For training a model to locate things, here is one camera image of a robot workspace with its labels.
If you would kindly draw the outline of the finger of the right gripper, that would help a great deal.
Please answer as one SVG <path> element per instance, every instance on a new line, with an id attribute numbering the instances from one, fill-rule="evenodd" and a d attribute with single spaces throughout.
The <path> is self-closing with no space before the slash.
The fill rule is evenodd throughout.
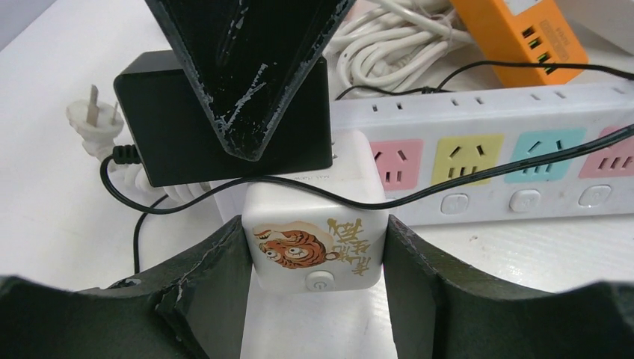
<path id="1" fill-rule="evenodd" d="M 260 160 L 348 0 L 153 0 L 147 7 L 223 149 Z"/>

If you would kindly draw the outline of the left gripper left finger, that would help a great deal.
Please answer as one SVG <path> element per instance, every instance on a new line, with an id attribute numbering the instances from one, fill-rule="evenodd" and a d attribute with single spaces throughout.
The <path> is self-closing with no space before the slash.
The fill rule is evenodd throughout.
<path id="1" fill-rule="evenodd" d="M 1 278 L 3 358 L 239 358 L 252 274 L 240 217 L 112 286 Z"/>

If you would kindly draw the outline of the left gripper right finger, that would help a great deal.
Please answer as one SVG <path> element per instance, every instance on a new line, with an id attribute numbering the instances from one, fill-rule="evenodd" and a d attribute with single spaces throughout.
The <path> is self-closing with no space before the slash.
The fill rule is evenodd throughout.
<path id="1" fill-rule="evenodd" d="M 494 277 L 390 216 L 384 280 L 399 358 L 631 358 L 633 285 L 560 293 Z"/>

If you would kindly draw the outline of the black power adapter brick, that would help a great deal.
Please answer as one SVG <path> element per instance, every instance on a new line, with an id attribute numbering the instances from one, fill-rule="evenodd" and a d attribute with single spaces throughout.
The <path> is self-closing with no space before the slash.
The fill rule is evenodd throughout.
<path id="1" fill-rule="evenodd" d="M 224 151 L 171 50 L 139 55 L 114 90 L 154 187 L 292 174 L 331 166 L 327 61 L 320 58 L 258 162 Z"/>

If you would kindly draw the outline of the white cartoon cube adapter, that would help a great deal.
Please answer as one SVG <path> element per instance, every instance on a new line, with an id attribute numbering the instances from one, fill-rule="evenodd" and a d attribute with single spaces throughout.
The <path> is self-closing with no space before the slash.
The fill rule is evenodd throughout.
<path id="1" fill-rule="evenodd" d="M 298 182 L 361 203 L 383 203 L 366 136 L 333 134 L 330 168 L 289 174 Z M 266 182 L 246 190 L 241 223 L 259 285 L 277 294 L 374 286 L 382 269 L 389 213 L 350 208 L 308 191 Z"/>

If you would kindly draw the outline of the long white power strip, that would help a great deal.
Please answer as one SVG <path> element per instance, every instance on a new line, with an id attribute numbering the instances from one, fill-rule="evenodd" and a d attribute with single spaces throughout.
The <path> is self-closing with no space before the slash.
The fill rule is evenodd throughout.
<path id="1" fill-rule="evenodd" d="M 84 148 L 126 182 L 183 210 L 213 197 L 241 216 L 247 187 L 288 185 L 409 226 L 633 212 L 633 86 L 629 82 L 329 101 L 335 132 L 369 141 L 386 200 L 361 203 L 289 174 L 154 187 L 120 105 L 67 107 Z"/>

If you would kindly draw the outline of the orange power strip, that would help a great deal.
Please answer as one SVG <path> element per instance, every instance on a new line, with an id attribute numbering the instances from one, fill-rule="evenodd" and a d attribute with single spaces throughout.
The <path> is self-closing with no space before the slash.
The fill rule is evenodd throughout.
<path id="1" fill-rule="evenodd" d="M 588 56 L 555 1 L 452 0 L 489 61 L 587 64 Z"/>

